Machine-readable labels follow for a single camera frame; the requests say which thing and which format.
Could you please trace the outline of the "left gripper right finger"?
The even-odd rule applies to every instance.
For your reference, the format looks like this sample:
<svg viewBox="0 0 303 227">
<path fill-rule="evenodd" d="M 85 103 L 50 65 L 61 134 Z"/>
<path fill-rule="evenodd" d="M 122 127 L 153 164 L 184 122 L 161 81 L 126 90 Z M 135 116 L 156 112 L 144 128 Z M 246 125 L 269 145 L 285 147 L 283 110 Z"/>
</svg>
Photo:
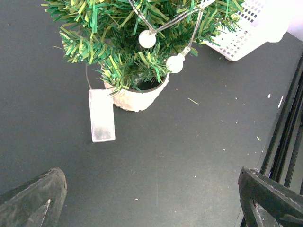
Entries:
<svg viewBox="0 0 303 227">
<path fill-rule="evenodd" d="M 248 227 L 301 227 L 303 197 L 287 187 L 243 167 L 239 179 L 240 203 Z"/>
</svg>

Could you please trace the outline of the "small green christmas tree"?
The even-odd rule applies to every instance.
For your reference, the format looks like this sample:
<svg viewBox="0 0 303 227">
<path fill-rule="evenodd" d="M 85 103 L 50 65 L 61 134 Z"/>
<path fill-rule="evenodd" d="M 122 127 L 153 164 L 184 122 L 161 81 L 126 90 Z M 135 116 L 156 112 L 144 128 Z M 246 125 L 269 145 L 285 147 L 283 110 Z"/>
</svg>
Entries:
<svg viewBox="0 0 303 227">
<path fill-rule="evenodd" d="M 169 57 L 212 42 L 222 29 L 234 32 L 241 0 L 47 0 L 45 11 L 62 23 L 65 59 L 98 65 L 114 103 L 126 110 L 151 102 L 133 99 L 163 89 Z"/>
</svg>

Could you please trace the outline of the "string light with white balls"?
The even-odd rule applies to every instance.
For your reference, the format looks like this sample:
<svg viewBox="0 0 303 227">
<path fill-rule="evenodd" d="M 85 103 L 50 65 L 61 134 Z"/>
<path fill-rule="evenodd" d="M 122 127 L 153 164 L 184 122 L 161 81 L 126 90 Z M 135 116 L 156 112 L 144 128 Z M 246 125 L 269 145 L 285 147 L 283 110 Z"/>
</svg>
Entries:
<svg viewBox="0 0 303 227">
<path fill-rule="evenodd" d="M 113 107 L 139 112 L 148 108 L 183 69 L 185 56 L 200 38 L 213 0 L 129 0 L 130 15 L 108 41 L 111 52 L 99 61 L 104 89 L 89 90 L 93 142 L 116 138 Z"/>
</svg>

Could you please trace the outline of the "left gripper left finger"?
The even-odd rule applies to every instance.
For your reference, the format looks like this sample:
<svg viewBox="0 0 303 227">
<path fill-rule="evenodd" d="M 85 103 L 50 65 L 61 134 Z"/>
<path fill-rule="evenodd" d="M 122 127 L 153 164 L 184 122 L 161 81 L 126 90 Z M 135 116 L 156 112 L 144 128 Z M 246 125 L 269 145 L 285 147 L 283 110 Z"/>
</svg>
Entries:
<svg viewBox="0 0 303 227">
<path fill-rule="evenodd" d="M 0 195 L 0 225 L 55 227 L 66 194 L 64 172 L 60 168 L 50 169 Z"/>
</svg>

